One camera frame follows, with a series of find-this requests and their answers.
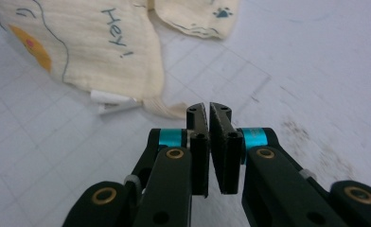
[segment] robotic arm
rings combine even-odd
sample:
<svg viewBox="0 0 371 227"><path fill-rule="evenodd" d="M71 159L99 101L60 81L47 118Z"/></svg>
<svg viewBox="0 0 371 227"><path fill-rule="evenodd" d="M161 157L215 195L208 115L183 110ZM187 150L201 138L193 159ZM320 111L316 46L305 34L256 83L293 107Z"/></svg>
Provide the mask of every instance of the robotic arm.
<svg viewBox="0 0 371 227"><path fill-rule="evenodd" d="M269 128L234 129L230 108L187 109L186 129L152 129L124 184L88 188L69 212L71 226L190 226L192 196L208 196L209 155L222 194L237 194L251 226L371 226L371 187L335 183L326 192L279 145Z"/></svg>

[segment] paw print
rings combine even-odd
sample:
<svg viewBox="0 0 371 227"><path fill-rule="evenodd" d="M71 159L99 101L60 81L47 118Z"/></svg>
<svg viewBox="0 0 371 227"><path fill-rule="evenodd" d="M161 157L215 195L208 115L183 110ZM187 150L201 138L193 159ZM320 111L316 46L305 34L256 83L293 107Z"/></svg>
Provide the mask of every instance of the paw print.
<svg viewBox="0 0 371 227"><path fill-rule="evenodd" d="M218 11L214 12L213 14L216 16L216 18L226 18L233 15L229 8L219 8Z"/></svg>

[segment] cutting mat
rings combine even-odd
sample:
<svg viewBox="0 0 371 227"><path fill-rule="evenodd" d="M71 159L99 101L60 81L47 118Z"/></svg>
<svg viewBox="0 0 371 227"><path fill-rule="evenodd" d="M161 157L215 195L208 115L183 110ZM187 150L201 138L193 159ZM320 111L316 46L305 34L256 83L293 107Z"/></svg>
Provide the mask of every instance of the cutting mat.
<svg viewBox="0 0 371 227"><path fill-rule="evenodd" d="M215 101L233 109L235 127L273 128L325 189L371 185L371 4L241 0L237 16L220 41L187 37L151 13L165 102ZM142 109L98 115L88 94L50 79L0 28L0 226L61 226L88 186L124 181L151 128L185 126ZM211 174L192 225L248 226L240 195L222 196Z"/></svg>

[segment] brass screw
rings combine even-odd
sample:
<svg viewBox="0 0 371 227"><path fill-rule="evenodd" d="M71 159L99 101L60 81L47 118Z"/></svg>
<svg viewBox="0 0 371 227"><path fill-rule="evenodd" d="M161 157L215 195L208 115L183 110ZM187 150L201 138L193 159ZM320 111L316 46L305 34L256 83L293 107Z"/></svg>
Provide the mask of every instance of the brass screw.
<svg viewBox="0 0 371 227"><path fill-rule="evenodd" d="M106 199L100 199L98 196L100 196L100 194L102 193L110 193L110 195ZM116 195L117 192L115 191L114 188L103 187L94 193L94 195L92 196L92 202L96 205L104 205L114 200Z"/></svg>
<svg viewBox="0 0 371 227"><path fill-rule="evenodd" d="M371 204L371 193L366 190L359 188L357 186L348 186L344 189L345 194L353 199L363 204Z"/></svg>
<svg viewBox="0 0 371 227"><path fill-rule="evenodd" d="M266 148L261 148L259 150L256 151L256 154L262 158L266 158L266 159L273 159L274 158L274 152L269 150L269 149L266 149Z"/></svg>
<svg viewBox="0 0 371 227"><path fill-rule="evenodd" d="M181 159L185 153L180 149L170 149L166 152L166 156L170 159Z"/></svg>

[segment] muslin cloth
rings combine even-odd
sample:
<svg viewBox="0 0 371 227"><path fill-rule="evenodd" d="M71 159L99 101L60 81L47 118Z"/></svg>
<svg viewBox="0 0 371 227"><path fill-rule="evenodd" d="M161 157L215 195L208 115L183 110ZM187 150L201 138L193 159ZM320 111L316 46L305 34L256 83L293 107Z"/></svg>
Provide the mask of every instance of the muslin cloth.
<svg viewBox="0 0 371 227"><path fill-rule="evenodd" d="M224 38L238 1L0 0L0 25L54 79L134 98L154 114L185 117L184 103L167 107L161 100L165 74L149 9L185 34Z"/></svg>

